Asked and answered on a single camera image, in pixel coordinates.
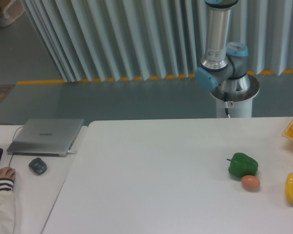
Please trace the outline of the person's hand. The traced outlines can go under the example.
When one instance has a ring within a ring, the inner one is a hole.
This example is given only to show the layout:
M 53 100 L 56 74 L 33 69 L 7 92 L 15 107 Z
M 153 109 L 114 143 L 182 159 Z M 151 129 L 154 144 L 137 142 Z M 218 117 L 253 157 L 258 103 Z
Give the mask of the person's hand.
M 0 169 L 0 179 L 4 180 L 11 180 L 11 174 L 13 172 L 13 168 L 11 167 L 4 167 Z

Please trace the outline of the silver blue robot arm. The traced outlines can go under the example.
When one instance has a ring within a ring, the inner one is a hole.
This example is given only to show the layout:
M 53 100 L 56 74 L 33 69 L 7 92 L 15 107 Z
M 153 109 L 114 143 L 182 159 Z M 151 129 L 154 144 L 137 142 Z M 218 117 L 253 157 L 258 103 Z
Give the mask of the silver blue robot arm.
M 229 24 L 236 0 L 207 0 L 206 47 L 195 78 L 201 86 L 222 101 L 245 101 L 259 92 L 259 82 L 247 74 L 248 48 L 229 42 Z

